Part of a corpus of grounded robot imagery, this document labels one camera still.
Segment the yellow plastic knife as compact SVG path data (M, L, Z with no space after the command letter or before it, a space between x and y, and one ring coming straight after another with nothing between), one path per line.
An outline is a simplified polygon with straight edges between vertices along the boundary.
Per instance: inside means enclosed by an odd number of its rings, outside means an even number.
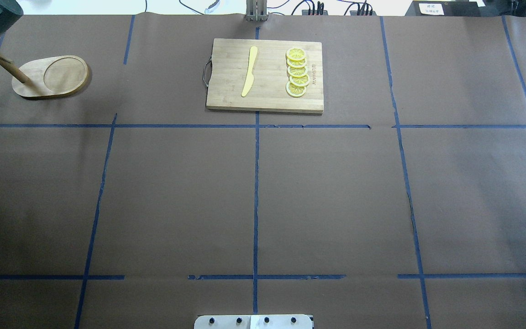
M248 54L246 79L243 84L241 96L246 97L254 85L254 65L258 56L257 46L251 46Z

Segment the lemon slice three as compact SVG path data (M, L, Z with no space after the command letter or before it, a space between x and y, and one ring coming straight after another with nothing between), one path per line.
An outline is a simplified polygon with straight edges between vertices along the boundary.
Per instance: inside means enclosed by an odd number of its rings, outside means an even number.
M290 77L300 78L308 74L308 68L305 66L296 68L288 65L287 72Z

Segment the black box with label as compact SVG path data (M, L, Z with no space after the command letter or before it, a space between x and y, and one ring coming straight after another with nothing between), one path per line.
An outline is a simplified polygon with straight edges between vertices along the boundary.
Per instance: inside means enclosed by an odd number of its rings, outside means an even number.
M465 0L414 0L405 16L481 17L478 4Z

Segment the aluminium frame post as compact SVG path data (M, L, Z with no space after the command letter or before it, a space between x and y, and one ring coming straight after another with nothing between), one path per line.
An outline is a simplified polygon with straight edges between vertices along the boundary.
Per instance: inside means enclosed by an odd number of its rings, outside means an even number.
M246 21L267 21L267 0L246 0Z

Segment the lemon slice two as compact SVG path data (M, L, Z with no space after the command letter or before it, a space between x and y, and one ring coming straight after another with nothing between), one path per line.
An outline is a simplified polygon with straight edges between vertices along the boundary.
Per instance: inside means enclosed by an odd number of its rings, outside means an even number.
M300 69L300 68L306 68L307 67L307 59L301 59L301 60L292 60L290 58L286 58L286 63L290 68L294 69Z

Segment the bamboo cutting board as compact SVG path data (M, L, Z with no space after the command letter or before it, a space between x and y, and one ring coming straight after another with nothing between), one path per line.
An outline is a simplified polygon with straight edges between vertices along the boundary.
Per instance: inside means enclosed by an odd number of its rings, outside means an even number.
M246 97L248 54L257 46L254 85ZM286 50L302 48L307 54L310 83L304 96L286 93L289 82ZM271 111L296 114L322 114L324 111L323 45L293 40L215 39L211 52L211 77L207 88L209 110Z

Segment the wooden cup rack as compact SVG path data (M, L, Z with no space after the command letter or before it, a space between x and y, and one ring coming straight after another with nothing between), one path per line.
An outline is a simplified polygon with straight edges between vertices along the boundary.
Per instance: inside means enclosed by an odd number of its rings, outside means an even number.
M90 80L89 65L75 55L32 60L18 67L0 52L0 67L12 75L13 91L25 99L71 96Z

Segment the lemon slice four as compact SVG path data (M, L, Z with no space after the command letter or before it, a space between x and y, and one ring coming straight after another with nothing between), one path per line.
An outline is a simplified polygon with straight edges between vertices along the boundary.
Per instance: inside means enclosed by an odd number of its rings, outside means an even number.
M289 76L289 81L291 84L295 85L296 87L307 87L310 83L310 78L308 74L302 75L302 76Z

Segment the lemon slice one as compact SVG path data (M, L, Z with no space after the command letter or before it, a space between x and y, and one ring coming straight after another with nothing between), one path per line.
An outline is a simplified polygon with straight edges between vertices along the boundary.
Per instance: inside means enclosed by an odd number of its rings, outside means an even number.
M286 50L286 58L292 62L302 62L307 59L307 54L304 49L292 47Z

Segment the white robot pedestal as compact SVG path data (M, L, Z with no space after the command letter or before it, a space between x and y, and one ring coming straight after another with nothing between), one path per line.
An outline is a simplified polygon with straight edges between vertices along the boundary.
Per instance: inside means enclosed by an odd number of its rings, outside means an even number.
M315 322L307 314L231 314L203 315L194 329L313 329Z

